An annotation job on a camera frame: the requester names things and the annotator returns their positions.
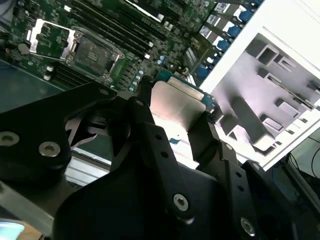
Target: black cable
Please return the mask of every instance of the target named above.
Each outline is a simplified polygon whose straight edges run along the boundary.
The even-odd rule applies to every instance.
[[[300,168],[299,168],[299,165],[298,165],[298,162],[297,162],[297,160],[296,160],[295,156],[293,156],[293,155],[292,155],[292,153],[290,152],[290,159],[291,159],[291,162],[292,162],[292,158],[294,159],[294,162],[295,162],[295,164],[296,164],[296,168],[300,171]]]
[[[317,142],[317,143],[319,143],[319,144],[320,144],[320,141],[315,140],[314,138],[312,138],[312,137],[310,137],[310,136],[308,136],[308,139],[311,139],[311,140],[313,140],[313,141],[315,141],[315,142]]]
[[[318,148],[318,150],[314,153],[313,157],[312,157],[312,161],[311,161],[311,171],[312,171],[312,174],[314,175],[314,177],[316,179],[318,179],[318,177],[315,175],[315,172],[314,172],[314,160],[315,160],[315,157],[317,155],[317,153],[320,151],[320,147]]]

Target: mounting hole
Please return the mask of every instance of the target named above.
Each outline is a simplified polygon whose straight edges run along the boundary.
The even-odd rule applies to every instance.
[[[53,152],[55,150],[54,146],[52,145],[48,145],[44,147],[44,150],[48,151],[48,152]]]
[[[169,157],[168,153],[165,151],[161,152],[161,156],[164,157],[165,159],[167,159]]]
[[[173,196],[173,203],[182,212],[187,211],[189,208],[189,203],[186,197],[179,193]]]
[[[0,132],[0,146],[10,147],[19,142],[20,138],[17,134],[11,131]]]
[[[159,134],[156,134],[155,138],[158,139],[158,140],[162,140],[162,136],[160,136]]]
[[[251,237],[254,237],[256,235],[256,231],[255,231],[255,228],[254,226],[252,225],[251,222],[249,222],[249,220],[247,220],[246,218],[244,217],[241,217],[240,218],[240,223],[241,223],[241,226],[243,228],[243,230],[249,234]]]
[[[238,186],[238,189],[239,189],[241,192],[244,192],[244,191],[245,191],[245,189],[244,189],[243,186]]]
[[[53,141],[45,141],[38,147],[39,153],[44,157],[54,158],[59,155],[60,146]]]
[[[2,136],[1,140],[12,142],[14,140],[14,138],[11,135],[4,135],[4,136]]]

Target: chip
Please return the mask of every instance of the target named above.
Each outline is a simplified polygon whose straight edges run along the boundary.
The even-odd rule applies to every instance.
[[[112,61],[113,52],[83,37],[76,50],[74,64],[96,76],[102,76]]]

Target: motherboard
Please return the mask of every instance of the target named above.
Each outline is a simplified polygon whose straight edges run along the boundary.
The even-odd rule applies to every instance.
[[[225,2],[19,0],[6,58],[65,90],[96,81],[134,92],[143,76],[163,70],[199,87],[226,51],[208,38],[218,29],[214,16],[229,22],[240,6]]]

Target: screw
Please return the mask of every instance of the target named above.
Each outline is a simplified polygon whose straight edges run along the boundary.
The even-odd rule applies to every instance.
[[[59,155],[60,146],[53,141],[45,141],[39,145],[39,153],[44,157],[54,158]]]
[[[230,146],[228,143],[225,144],[226,148],[229,149],[230,151],[233,150],[232,146]]]
[[[185,196],[177,193],[173,196],[173,203],[174,205],[176,205],[176,207],[180,210],[180,211],[187,211],[189,208],[189,203],[187,201],[187,199],[185,198]]]
[[[255,162],[252,163],[252,166],[257,169],[258,171],[260,170],[260,167],[258,164],[256,164]]]
[[[109,95],[109,92],[105,89],[100,89],[100,93],[102,93],[104,95]]]
[[[10,147],[17,144],[20,137],[11,131],[0,132],[0,146]]]
[[[144,103],[140,100],[135,101],[137,104],[139,104],[140,106],[144,106]]]
[[[254,237],[256,235],[254,226],[251,224],[251,222],[249,222],[244,217],[241,217],[240,223],[241,223],[241,227],[247,234],[249,234],[251,237]]]

